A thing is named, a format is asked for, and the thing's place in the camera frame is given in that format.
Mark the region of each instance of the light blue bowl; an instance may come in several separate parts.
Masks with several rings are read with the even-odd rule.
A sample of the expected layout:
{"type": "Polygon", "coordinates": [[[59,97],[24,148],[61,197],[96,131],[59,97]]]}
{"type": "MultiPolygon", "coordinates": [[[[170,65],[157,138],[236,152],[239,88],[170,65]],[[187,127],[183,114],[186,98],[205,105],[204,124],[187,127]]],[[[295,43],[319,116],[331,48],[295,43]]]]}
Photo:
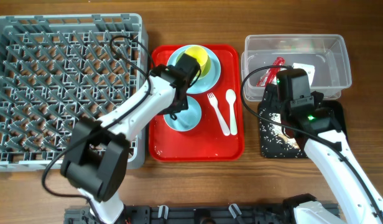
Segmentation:
{"type": "MultiPolygon", "coordinates": [[[[167,65],[175,65],[177,62],[177,58],[180,54],[184,53],[187,48],[195,46],[195,45],[186,45],[178,50],[176,50],[168,59],[167,65]]],[[[204,78],[201,78],[197,80],[197,82],[190,87],[187,90],[188,94],[199,94],[199,93],[204,93],[208,90],[210,90],[212,87],[215,86],[215,84],[218,82],[219,77],[221,76],[221,64],[219,62],[219,58],[212,52],[212,50],[203,47],[206,52],[208,53],[208,56],[211,59],[211,68],[208,71],[208,73],[204,76],[204,78]]]]}
{"type": "Polygon", "coordinates": [[[187,96],[189,109],[175,113],[176,120],[173,120],[169,114],[164,115],[167,125],[175,131],[189,131],[197,126],[201,120],[200,104],[191,96],[187,96]]]}

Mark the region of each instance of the gray dish rack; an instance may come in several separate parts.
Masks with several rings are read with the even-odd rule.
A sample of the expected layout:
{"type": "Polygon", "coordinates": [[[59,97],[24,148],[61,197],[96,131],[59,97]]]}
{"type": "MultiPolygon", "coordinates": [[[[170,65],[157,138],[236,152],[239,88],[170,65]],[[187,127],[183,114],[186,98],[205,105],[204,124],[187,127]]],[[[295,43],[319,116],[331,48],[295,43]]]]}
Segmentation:
{"type": "MultiPolygon", "coordinates": [[[[115,35],[148,43],[138,14],[0,17],[0,171],[44,169],[67,147],[79,117],[97,119],[142,86],[144,77],[110,51],[115,35]]],[[[115,43],[147,71],[140,46],[115,43]]],[[[145,132],[131,143],[128,169],[144,163],[145,132]]]]}

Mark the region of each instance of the plastic fork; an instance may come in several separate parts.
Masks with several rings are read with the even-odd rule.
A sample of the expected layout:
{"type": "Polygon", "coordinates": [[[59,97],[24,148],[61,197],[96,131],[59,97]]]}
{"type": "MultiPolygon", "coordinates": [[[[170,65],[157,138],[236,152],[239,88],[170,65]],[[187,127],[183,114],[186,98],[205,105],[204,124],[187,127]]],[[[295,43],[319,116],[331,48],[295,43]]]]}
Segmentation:
{"type": "Polygon", "coordinates": [[[222,132],[225,136],[230,135],[230,130],[228,125],[223,119],[223,116],[221,112],[218,109],[218,99],[216,99],[215,95],[213,93],[207,94],[208,100],[210,101],[211,106],[215,109],[216,116],[218,117],[219,124],[221,126],[222,132]]]}

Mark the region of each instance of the wood grain surface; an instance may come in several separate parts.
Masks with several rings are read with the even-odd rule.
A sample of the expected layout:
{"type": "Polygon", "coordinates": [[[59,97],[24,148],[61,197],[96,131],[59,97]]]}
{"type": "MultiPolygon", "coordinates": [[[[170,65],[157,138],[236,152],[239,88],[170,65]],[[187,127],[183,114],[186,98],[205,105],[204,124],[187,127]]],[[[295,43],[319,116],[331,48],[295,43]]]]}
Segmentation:
{"type": "MultiPolygon", "coordinates": [[[[151,50],[165,44],[230,44],[241,55],[250,34],[341,34],[353,79],[339,99],[349,143],[383,196],[383,1],[0,0],[0,16],[119,12],[142,16],[151,50]]],[[[128,205],[227,205],[311,193],[335,202],[311,161],[260,156],[257,120],[246,110],[244,128],[245,153],[237,161],[163,164],[148,157],[143,168],[127,172],[121,199],[128,205]]],[[[63,223],[65,208],[85,204],[47,194],[41,174],[0,173],[0,223],[63,223]]],[[[57,170],[48,184],[75,193],[57,170]]]]}

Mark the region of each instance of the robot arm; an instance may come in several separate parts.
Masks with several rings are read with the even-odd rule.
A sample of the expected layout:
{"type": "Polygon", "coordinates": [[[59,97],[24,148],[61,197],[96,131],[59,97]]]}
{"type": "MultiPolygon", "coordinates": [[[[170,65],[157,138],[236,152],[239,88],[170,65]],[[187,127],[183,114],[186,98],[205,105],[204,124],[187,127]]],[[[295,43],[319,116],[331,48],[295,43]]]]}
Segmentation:
{"type": "Polygon", "coordinates": [[[124,204],[119,199],[117,189],[126,173],[130,142],[155,115],[174,114],[188,109],[186,91],[198,71],[201,72],[196,59],[183,54],[175,66],[159,65],[150,71],[150,94],[116,125],[104,128],[140,103],[149,89],[148,82],[120,107],[97,121],[80,118],[76,123],[70,145],[94,132],[100,131],[101,134],[69,151],[64,157],[60,173],[90,199],[97,214],[91,212],[101,222],[125,223],[124,204]],[[97,155],[90,145],[105,147],[104,155],[97,155]]]}
{"type": "MultiPolygon", "coordinates": [[[[382,223],[380,216],[383,217],[383,198],[353,156],[333,111],[320,107],[323,95],[310,93],[308,76],[302,69],[281,71],[277,73],[277,80],[277,92],[283,105],[280,112],[282,123],[297,127],[311,136],[318,136],[327,142],[326,145],[332,145],[337,150],[334,152],[306,134],[291,130],[285,133],[297,140],[300,148],[304,148],[307,156],[319,168],[340,204],[347,222],[382,223]],[[358,180],[358,176],[367,190],[358,180]],[[381,214],[374,209],[367,191],[372,195],[381,214]]],[[[295,205],[292,213],[294,223],[344,223],[323,209],[319,202],[309,199],[295,205]]]]}
{"type": "MultiPolygon", "coordinates": [[[[346,141],[345,134],[342,131],[337,132],[336,130],[331,130],[319,133],[318,136],[333,143],[341,142],[342,151],[340,153],[342,153],[342,155],[346,157],[356,169],[371,195],[374,197],[380,211],[383,213],[383,198],[371,184],[367,175],[353,156],[353,153],[348,146],[348,142],[346,141]]],[[[305,145],[305,152],[323,174],[341,206],[348,223],[381,223],[379,216],[375,215],[376,211],[373,209],[371,201],[367,194],[365,194],[362,185],[352,173],[351,169],[343,161],[339,160],[339,157],[333,150],[321,143],[309,139],[305,145]]],[[[310,208],[312,208],[312,210],[315,209],[314,206],[309,207],[304,204],[301,204],[294,209],[295,219],[298,220],[297,223],[308,223],[306,222],[307,218],[310,220],[311,217],[317,216],[317,214],[312,212],[310,208]]],[[[315,219],[315,223],[339,223],[319,222],[321,219],[326,221],[332,220],[333,217],[331,216],[333,215],[330,213],[327,213],[325,216],[320,215],[319,219],[315,219]]]]}

